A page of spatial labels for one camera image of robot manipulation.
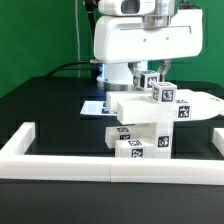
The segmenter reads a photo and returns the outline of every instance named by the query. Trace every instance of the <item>white block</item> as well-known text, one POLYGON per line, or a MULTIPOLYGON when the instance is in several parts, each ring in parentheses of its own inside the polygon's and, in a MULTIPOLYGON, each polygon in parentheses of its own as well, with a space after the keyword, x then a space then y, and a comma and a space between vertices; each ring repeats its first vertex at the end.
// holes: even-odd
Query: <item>white block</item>
POLYGON ((148 138, 153 134, 151 125, 129 125, 119 127, 107 127, 105 132, 105 142, 108 148, 115 148, 117 140, 127 140, 135 138, 148 138))
POLYGON ((171 148, 156 148, 154 151, 155 159, 170 159, 171 158, 171 148))
POLYGON ((153 82, 152 99, 158 103, 174 103, 177 86, 170 82, 153 82))
POLYGON ((214 128, 212 143, 224 156, 224 128, 214 128))
POLYGON ((186 159, 116 159, 111 182, 224 185, 223 161, 186 159))
POLYGON ((117 140, 127 140, 136 138, 135 129, 132 126, 107 127, 105 134, 105 142, 109 149, 115 148, 117 140))
POLYGON ((7 155, 0 157, 0 178, 110 181, 114 158, 7 155))
POLYGON ((176 104, 159 104, 149 97, 138 101, 120 101, 117 119, 124 125, 175 121, 176 104))
POLYGON ((23 155, 35 138, 35 123, 24 122, 0 150, 3 155, 23 155))
POLYGON ((106 105, 109 111, 117 112, 118 101, 141 100, 142 96, 151 96, 152 90, 142 91, 114 91, 107 92, 106 105))
POLYGON ((154 145, 150 139, 131 139, 117 141, 115 157, 120 158, 153 158, 154 145))
POLYGON ((140 72, 140 77, 134 77, 135 86, 144 91, 152 89, 153 82, 159 82, 160 73, 155 71, 140 72))

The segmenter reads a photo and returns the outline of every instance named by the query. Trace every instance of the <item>cable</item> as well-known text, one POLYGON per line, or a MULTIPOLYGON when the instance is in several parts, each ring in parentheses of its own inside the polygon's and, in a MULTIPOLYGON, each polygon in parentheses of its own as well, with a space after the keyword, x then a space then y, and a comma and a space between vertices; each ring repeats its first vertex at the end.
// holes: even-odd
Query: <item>cable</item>
POLYGON ((92 39, 94 42, 94 34, 95 34, 95 21, 94 21, 94 15, 93 12, 88 12, 88 18, 89 18, 89 25, 90 25, 90 31, 91 31, 91 35, 92 35, 92 39))
POLYGON ((61 68, 54 70, 54 72, 48 73, 47 77, 52 77, 55 73, 60 71, 94 71, 97 70, 96 68, 61 68))
POLYGON ((69 67, 69 66, 74 66, 74 65, 82 65, 82 64, 89 64, 90 62, 89 61, 80 61, 80 62, 71 62, 71 63, 67 63, 67 64, 63 64, 59 67, 57 67, 56 69, 48 72, 46 74, 47 77, 52 77, 53 74, 57 71, 59 71, 60 69, 63 69, 63 68, 66 68, 66 67, 69 67))
POLYGON ((76 23, 76 35, 77 35, 77 53, 78 53, 78 61, 81 61, 81 54, 80 54, 80 33, 79 33, 79 0, 75 1, 75 23, 76 23))
POLYGON ((195 5, 193 2, 186 2, 183 0, 179 3, 179 9, 201 9, 199 6, 195 5))
POLYGON ((174 79, 175 79, 175 81, 177 81, 177 74, 176 74, 176 70, 174 68, 174 64, 172 63, 171 66, 172 66, 172 71, 173 71, 174 79))

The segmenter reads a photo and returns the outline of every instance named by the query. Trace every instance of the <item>black cable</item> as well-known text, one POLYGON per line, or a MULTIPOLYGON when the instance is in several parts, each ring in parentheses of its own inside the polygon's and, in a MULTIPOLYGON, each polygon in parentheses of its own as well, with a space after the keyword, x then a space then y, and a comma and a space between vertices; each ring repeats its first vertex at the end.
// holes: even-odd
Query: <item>black cable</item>
POLYGON ((47 75, 47 77, 52 77, 55 73, 60 71, 94 71, 95 68, 61 68, 54 71, 54 73, 51 73, 47 75))
POLYGON ((88 14, 88 18, 89 18, 89 25, 90 25, 92 39, 94 41, 94 34, 95 34, 95 27, 96 27, 94 15, 93 15, 93 12, 88 12, 87 14, 88 14))
POLYGON ((195 5, 194 2, 182 1, 179 3, 179 9, 201 9, 199 6, 195 5))
POLYGON ((175 79, 175 81, 177 81, 177 75, 176 75, 176 70, 174 68, 174 64, 172 63, 171 66, 172 66, 172 71, 173 71, 174 79, 175 79))
POLYGON ((80 62, 71 62, 71 63, 66 63, 66 64, 63 64, 59 67, 57 67, 56 69, 48 72, 46 74, 47 77, 52 77, 54 75, 55 72, 57 72, 59 69, 63 69, 63 68, 66 68, 66 67, 69 67, 69 66, 75 66, 75 65, 82 65, 82 64, 89 64, 90 62, 89 61, 80 61, 80 62))

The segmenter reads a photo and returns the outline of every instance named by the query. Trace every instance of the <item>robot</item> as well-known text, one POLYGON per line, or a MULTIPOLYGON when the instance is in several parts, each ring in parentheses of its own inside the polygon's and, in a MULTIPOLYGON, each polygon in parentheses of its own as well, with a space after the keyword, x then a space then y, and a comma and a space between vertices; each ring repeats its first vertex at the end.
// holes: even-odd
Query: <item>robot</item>
POLYGON ((166 82, 171 59, 202 50, 202 10, 175 0, 100 0, 95 57, 104 64, 99 86, 111 90, 106 106, 121 127, 106 128, 115 157, 171 158, 173 125, 224 115, 224 101, 166 82), (157 71, 147 61, 162 60, 157 71))

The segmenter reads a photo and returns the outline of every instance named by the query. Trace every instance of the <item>black table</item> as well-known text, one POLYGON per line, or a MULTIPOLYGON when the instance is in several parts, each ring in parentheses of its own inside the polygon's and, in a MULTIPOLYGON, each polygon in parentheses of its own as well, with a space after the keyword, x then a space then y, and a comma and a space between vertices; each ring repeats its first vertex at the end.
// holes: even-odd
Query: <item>black table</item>
MULTIPOLYGON (((217 84, 178 82, 179 88, 224 98, 217 84)), ((105 100, 91 79, 32 78, 0 99, 0 144, 24 121, 36 123, 27 154, 114 156, 104 143, 115 117, 80 116, 85 100, 105 100)), ((212 144, 216 117, 175 124, 173 158, 223 159, 212 144)), ((221 223, 224 187, 0 180, 1 223, 221 223)))

